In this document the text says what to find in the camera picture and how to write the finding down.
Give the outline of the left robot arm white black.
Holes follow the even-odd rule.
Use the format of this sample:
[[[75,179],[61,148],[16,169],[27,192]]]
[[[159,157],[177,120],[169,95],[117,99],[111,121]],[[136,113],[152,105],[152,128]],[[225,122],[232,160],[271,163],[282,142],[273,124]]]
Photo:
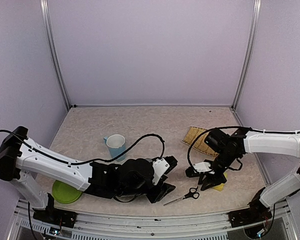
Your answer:
[[[3,132],[8,135],[0,145],[0,179],[14,183],[51,223],[60,218],[60,211],[51,204],[51,194],[41,193],[37,182],[28,178],[30,172],[63,182],[82,193],[117,202],[124,197],[132,202],[146,196],[154,204],[176,188],[166,183],[168,173],[178,164],[173,156],[128,159],[121,164],[100,158],[80,161],[36,143],[28,137],[24,126]]]

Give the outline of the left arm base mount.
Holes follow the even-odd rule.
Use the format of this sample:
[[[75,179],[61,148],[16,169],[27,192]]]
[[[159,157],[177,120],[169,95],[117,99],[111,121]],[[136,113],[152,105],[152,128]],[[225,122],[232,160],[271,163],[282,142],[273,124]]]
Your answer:
[[[33,218],[45,223],[73,229],[76,223],[77,213],[58,208],[51,212],[48,210],[35,210]]]

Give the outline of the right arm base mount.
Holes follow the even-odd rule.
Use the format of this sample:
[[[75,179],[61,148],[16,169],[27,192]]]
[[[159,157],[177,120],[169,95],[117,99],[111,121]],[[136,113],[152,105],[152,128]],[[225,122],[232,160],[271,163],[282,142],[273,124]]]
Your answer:
[[[265,221],[272,218],[272,213],[269,208],[262,210],[256,208],[245,208],[234,210],[228,213],[228,218],[232,228],[241,227]]]

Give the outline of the black handled scissors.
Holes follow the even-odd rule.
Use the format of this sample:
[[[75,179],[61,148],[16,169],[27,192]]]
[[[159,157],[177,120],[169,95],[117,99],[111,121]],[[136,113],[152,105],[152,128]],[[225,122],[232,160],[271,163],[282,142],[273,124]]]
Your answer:
[[[200,193],[198,192],[198,187],[191,187],[189,189],[188,193],[186,193],[185,195],[183,195],[175,200],[165,203],[163,206],[168,206],[168,205],[180,202],[185,199],[195,199],[196,200],[199,198],[199,196],[200,196]]]

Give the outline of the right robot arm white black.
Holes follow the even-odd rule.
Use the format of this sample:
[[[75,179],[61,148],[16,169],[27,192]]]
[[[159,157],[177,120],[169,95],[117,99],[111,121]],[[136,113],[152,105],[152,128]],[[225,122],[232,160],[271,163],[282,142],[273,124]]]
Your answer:
[[[218,155],[214,161],[205,160],[200,163],[200,167],[194,168],[199,173],[198,184],[201,191],[225,183],[227,181],[225,171],[245,154],[268,153],[300,159],[300,130],[280,132],[239,127],[229,135],[223,132],[221,127],[216,127],[208,131],[204,143]],[[246,218],[250,222],[258,221],[276,202],[299,190],[300,165],[285,177],[259,190],[249,203],[249,208],[245,212]]]

